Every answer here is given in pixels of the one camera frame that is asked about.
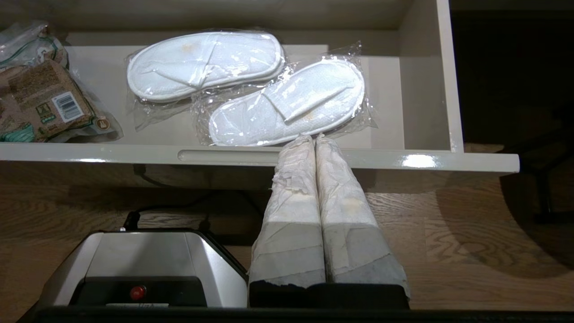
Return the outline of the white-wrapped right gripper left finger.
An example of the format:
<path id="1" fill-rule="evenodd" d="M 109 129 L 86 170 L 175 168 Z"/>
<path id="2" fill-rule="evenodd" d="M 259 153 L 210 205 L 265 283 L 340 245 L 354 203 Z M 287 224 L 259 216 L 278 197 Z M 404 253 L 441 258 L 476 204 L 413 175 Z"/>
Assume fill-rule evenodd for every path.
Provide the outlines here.
<path id="1" fill-rule="evenodd" d="M 314 140 L 281 149 L 261 231 L 252 246 L 249 283 L 309 288 L 326 282 Z"/>

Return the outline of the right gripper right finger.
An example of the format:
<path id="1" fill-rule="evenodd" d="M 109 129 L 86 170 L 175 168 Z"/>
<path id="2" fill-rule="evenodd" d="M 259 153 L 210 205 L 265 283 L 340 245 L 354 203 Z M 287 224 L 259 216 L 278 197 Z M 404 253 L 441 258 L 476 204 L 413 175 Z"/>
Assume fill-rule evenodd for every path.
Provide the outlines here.
<path id="1" fill-rule="evenodd" d="M 328 280 L 388 284 L 410 298 L 403 266 L 390 249 L 365 193 L 336 141 L 315 141 L 317 189 Z"/>

